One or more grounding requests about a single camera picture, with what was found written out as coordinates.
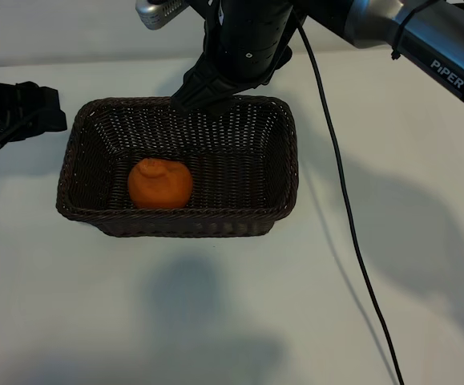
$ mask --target white tabletop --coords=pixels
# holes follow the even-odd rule
[[[464,383],[464,105],[388,51],[318,55],[361,249],[406,383]],[[170,95],[193,59],[0,68],[57,88],[71,125]],[[57,214],[67,133],[0,151],[0,385],[391,384],[308,59],[297,206],[264,237],[114,239]]]

